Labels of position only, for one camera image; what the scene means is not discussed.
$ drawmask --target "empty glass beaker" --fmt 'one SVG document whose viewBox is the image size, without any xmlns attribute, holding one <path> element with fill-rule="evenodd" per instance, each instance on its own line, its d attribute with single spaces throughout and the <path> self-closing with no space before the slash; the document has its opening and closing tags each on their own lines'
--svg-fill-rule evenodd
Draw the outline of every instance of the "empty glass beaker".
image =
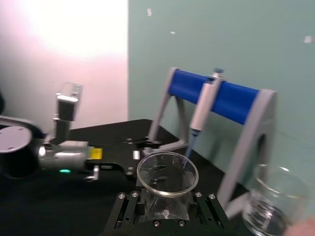
<svg viewBox="0 0 315 236">
<path fill-rule="evenodd" d="M 190 192 L 199 179 L 189 159 L 174 152 L 152 153 L 141 160 L 137 175 L 146 188 L 146 220 L 189 220 Z"/>
<path fill-rule="evenodd" d="M 258 165 L 254 177 L 254 188 L 243 210 L 245 225 L 256 236 L 281 236 L 300 219 L 308 187 L 284 167 Z"/>
</svg>

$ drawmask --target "glass beaker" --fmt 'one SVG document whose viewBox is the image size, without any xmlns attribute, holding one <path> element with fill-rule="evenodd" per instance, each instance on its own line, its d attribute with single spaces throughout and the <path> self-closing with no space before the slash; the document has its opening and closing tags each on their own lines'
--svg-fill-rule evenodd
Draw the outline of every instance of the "glass beaker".
<svg viewBox="0 0 315 236">
<path fill-rule="evenodd" d="M 247 228 L 256 236 L 281 236 L 305 209 L 309 190 L 284 167 L 258 165 L 255 185 L 243 210 Z"/>
<path fill-rule="evenodd" d="M 152 153 L 141 160 L 137 175 L 146 188 L 145 220 L 189 220 L 190 192 L 199 180 L 189 159 L 174 152 Z"/>
</svg>

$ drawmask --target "gray stand frame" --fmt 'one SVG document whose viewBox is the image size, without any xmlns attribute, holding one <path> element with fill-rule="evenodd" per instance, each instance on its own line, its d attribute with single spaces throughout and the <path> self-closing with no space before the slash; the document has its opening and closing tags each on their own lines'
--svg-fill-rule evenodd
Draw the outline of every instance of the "gray stand frame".
<svg viewBox="0 0 315 236">
<path fill-rule="evenodd" d="M 277 93 L 272 90 L 262 89 L 257 95 L 219 187 L 218 199 L 229 219 L 239 214 L 247 201 L 248 194 L 244 194 L 229 202 L 258 141 L 261 141 L 259 163 L 268 163 L 275 132 L 276 101 Z"/>
<path fill-rule="evenodd" d="M 152 122 L 149 131 L 149 140 L 155 141 L 158 134 L 160 121 L 171 95 L 168 88 L 172 82 L 173 74 L 177 68 L 171 68 L 168 80 L 165 84 L 164 97 L 162 99 L 159 112 Z M 161 146 L 159 149 L 145 148 L 144 154 L 153 151 L 172 151 L 186 148 L 189 144 L 188 126 L 186 123 L 184 103 L 182 99 L 175 97 L 178 107 L 180 137 L 179 141 Z M 228 218 L 239 214 L 246 203 L 248 194 L 244 194 L 230 202 L 234 189 L 244 175 L 251 158 L 251 153 L 258 141 L 261 141 L 259 149 L 259 163 L 267 163 L 271 154 L 272 143 L 275 131 L 277 93 L 273 90 L 262 89 L 259 91 L 247 120 L 244 124 L 242 134 L 232 155 L 229 167 L 218 190 L 218 199 L 226 212 Z"/>
<path fill-rule="evenodd" d="M 164 97 L 163 97 L 162 102 L 160 104 L 160 107 L 159 107 L 159 110 L 158 110 L 158 114 L 157 114 L 156 118 L 154 119 L 154 121 L 152 122 L 151 127 L 150 127 L 150 131 L 149 131 L 149 135 L 148 135 L 148 139 L 150 141 L 155 141 L 156 138 L 157 138 L 159 124 L 160 124 L 161 119 L 163 117 L 165 108 L 166 108 L 170 98 L 172 97 L 168 93 L 168 89 L 169 89 L 170 84 L 172 82 L 174 72 L 177 69 L 178 68 L 176 68 L 176 67 L 172 67 L 170 69 L 170 71 L 169 71 L 168 79 L 166 81 L 165 88 L 164 88 Z M 188 144 L 189 144 L 189 138 L 188 138 L 189 129 L 188 129 L 187 122 L 186 122 L 186 117 L 185 117 L 184 102 L 183 102 L 183 100 L 181 98 L 178 98 L 176 96 L 175 96 L 175 99 L 176 99 L 176 104 L 177 104 L 177 108 L 178 108 L 178 117 L 179 117 L 179 126 L 180 126 L 179 127 L 180 128 L 179 141 L 174 142 L 174 143 L 170 143 L 170 144 L 162 145 L 158 149 L 152 149 L 152 148 L 146 147 L 143 150 L 143 153 L 145 155 L 148 155 L 149 153 L 151 153 L 153 151 L 173 151 L 173 150 L 177 150 L 177 149 L 188 147 Z"/>
</svg>

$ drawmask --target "wall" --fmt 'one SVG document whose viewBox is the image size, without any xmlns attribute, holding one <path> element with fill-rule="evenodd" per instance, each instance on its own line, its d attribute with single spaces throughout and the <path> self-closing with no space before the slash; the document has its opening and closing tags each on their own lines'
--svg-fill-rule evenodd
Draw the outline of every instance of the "wall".
<svg viewBox="0 0 315 236">
<path fill-rule="evenodd" d="M 129 2 L 129 118 L 153 119 L 171 66 L 279 92 L 271 163 L 298 172 L 313 191 L 315 1 L 137 0 Z M 193 106 L 186 104 L 191 117 Z M 162 126 L 178 134 L 174 103 Z M 196 151 L 226 170 L 241 126 L 211 114 Z"/>
<path fill-rule="evenodd" d="M 127 0 L 0 0 L 4 115 L 53 127 L 55 93 L 84 86 L 73 127 L 127 120 Z"/>
</svg>

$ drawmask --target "black table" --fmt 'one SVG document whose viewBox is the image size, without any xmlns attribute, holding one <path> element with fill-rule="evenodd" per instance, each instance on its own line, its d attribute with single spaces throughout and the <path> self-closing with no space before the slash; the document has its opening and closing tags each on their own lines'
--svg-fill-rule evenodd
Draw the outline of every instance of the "black table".
<svg viewBox="0 0 315 236">
<path fill-rule="evenodd" d="M 132 158 L 127 138 L 147 136 L 150 120 L 141 119 L 72 130 L 71 140 L 105 144 L 106 154 Z M 163 128 L 157 139 L 163 143 L 176 141 L 176 137 Z M 199 171 L 197 189 L 204 193 L 219 188 L 223 172 L 196 152 L 192 161 Z M 87 183 L 86 175 L 60 174 L 38 171 L 24 179 L 0 177 L 0 235 L 1 236 L 95 236 L 103 231 L 116 195 L 129 193 L 135 188 L 119 171 L 102 171 L 100 180 Z M 246 192 L 238 185 L 234 196 Z M 241 217 L 231 221 L 239 235 L 251 235 Z"/>
</svg>

